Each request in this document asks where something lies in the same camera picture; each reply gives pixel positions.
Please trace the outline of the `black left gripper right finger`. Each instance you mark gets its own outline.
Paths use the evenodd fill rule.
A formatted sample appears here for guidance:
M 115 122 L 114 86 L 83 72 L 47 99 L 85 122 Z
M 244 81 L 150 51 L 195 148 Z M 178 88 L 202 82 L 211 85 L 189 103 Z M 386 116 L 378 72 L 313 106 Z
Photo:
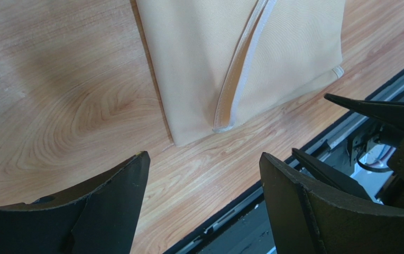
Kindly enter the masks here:
M 259 166 L 277 253 L 404 253 L 404 209 L 345 193 L 269 153 Z

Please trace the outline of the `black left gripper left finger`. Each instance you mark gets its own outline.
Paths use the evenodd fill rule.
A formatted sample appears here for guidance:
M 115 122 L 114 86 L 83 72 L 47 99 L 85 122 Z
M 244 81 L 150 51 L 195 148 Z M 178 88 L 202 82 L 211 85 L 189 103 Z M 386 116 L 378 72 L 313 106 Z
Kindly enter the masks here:
M 0 253 L 129 253 L 149 167 L 142 151 L 31 204 L 0 206 Z

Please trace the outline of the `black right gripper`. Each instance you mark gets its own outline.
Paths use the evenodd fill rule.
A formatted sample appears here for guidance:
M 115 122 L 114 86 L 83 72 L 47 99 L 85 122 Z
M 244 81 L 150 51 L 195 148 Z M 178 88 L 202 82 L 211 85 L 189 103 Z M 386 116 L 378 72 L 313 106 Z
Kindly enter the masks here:
M 379 135 L 379 141 L 395 148 L 395 151 L 387 161 L 392 175 L 379 190 L 378 199 L 385 205 L 404 208 L 404 102 L 361 101 L 333 94 L 325 94 L 324 98 L 395 127 L 385 126 Z M 373 201 L 363 186 L 350 176 L 299 149 L 292 148 L 292 155 L 317 180 L 350 195 Z

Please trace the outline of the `beige cloth napkin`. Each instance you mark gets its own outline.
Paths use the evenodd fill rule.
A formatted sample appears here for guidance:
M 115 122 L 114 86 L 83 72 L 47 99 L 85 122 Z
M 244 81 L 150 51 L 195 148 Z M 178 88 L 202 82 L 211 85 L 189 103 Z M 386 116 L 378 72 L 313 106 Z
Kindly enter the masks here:
M 343 75 L 344 1 L 137 1 L 175 145 Z

